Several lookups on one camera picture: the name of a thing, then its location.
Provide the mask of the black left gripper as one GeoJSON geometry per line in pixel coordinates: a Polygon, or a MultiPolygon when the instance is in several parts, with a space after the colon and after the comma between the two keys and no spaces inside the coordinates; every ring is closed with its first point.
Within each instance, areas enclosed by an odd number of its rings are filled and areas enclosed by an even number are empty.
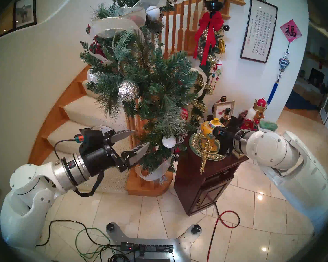
{"type": "Polygon", "coordinates": [[[150,143],[138,145],[132,150],[123,151],[121,157],[112,148],[114,144],[135,134],[135,130],[119,130],[114,129],[104,133],[103,146],[87,146],[80,145],[80,156],[91,177],[112,168],[117,167],[122,173],[135,167],[142,157],[146,154],[150,143]]]}

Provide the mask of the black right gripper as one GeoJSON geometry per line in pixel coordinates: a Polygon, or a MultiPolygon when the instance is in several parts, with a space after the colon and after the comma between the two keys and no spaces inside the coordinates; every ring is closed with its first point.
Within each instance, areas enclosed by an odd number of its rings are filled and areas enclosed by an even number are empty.
{"type": "Polygon", "coordinates": [[[229,156],[232,154],[233,149],[234,149],[234,141],[233,140],[221,141],[221,155],[229,156]]]}

